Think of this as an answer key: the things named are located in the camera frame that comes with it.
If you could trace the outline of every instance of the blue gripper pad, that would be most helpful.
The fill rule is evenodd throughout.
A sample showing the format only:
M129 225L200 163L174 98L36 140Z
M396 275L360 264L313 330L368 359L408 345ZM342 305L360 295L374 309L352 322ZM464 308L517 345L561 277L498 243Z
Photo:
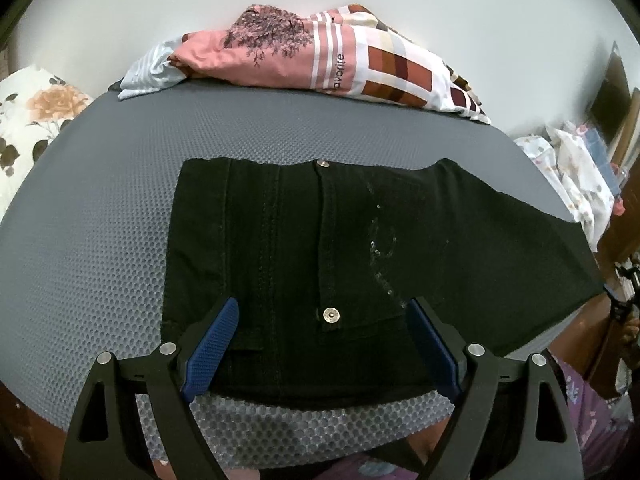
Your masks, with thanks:
M438 393L455 404L462 393L462 388L458 380L458 364L453 355L415 299L407 304L405 318L409 334L414 340L431 380L436 384Z
M186 362L180 392L188 403L207 391L231 338L238 328L238 302L229 298Z

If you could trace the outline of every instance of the purple fabric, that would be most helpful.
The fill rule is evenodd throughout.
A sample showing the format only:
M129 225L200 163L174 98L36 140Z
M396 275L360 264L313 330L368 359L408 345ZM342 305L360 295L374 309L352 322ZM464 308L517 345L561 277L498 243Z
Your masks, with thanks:
M567 405L578 436L586 478L608 469L622 452L633 424L614 421L609 406L567 363L556 358L566 382Z
M632 433L633 424L612 420L610 409L581 375L555 358L564 374L567 405L578 436L585 478L607 470L620 455ZM315 480L415 480L417 473L364 454L346 457Z

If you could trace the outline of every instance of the gray textured mat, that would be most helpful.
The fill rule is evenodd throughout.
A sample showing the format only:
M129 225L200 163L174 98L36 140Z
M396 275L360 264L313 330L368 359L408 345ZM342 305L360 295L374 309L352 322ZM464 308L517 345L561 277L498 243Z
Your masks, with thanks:
M324 157L423 168L451 158L497 190L571 220L499 130L452 116L311 92L209 81L118 102L97 99L47 149L0 226L0 380L66 428L93 359L158 345L164 252L180 166L231 156L292 164ZM164 455L141 398L154 458ZM192 409L223 466L334 458L446 415L435 394L385 406L292 412L220 397Z

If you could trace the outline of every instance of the metal rivet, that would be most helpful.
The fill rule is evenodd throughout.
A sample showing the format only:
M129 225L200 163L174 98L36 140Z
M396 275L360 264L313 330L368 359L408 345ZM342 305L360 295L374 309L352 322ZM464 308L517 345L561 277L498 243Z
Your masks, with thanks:
M338 320L340 319L340 312L338 312L337 309L330 306L329 308L326 308L324 310L324 312L322 313L322 317L324 317L324 320L327 323L337 323Z
M476 357L484 355L484 346L479 345L478 343L471 343L468 350L471 355L475 355Z
M546 359L543 355L540 354L533 354L531 356L531 360L533 361L533 364L538 365L538 366L544 366L546 365Z
M172 353L175 352L176 349L176 345L175 343L162 343L160 345L160 353L162 355L171 355Z
M111 361L111 352L102 352L100 355L98 355L96 361L98 361L101 365L107 364L109 361Z

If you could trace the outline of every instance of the pink pillow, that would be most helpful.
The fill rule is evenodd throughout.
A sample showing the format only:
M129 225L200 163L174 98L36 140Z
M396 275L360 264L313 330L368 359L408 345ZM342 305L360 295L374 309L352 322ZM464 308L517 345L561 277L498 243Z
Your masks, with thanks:
M277 7L251 6L228 30L185 35L168 59L187 76L208 75L243 86L311 89L458 112L490 123L464 79L362 6L309 18Z

